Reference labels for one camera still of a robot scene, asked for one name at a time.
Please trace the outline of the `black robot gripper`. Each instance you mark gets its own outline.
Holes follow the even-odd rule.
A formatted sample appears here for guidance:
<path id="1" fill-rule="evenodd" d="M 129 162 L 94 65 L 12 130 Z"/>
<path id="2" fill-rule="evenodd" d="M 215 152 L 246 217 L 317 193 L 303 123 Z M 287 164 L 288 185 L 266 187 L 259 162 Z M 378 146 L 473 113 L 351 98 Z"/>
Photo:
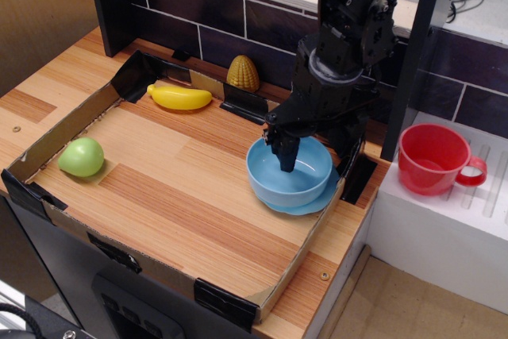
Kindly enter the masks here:
<path id="1" fill-rule="evenodd" d="M 361 71 L 343 77 L 329 69 L 314 71 L 308 59 L 298 59 L 289 98 L 265 116 L 264 139 L 280 170 L 294 170 L 300 139 L 314 134 L 325 137 L 340 158 L 347 156 L 364 136 L 378 97 L 377 84 Z"/>

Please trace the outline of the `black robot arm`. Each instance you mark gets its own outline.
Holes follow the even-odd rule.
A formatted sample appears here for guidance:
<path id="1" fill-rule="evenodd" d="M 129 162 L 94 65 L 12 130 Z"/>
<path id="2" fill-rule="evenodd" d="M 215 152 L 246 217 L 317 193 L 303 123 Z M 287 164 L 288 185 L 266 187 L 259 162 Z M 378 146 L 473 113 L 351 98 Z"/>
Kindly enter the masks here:
<path id="1" fill-rule="evenodd" d="M 296 52 L 289 98 L 265 116 L 264 139 L 291 172 L 303 138 L 325 135 L 339 157 L 364 135 L 376 83 L 361 77 L 394 53 L 397 0 L 318 0 L 318 31 Z"/>

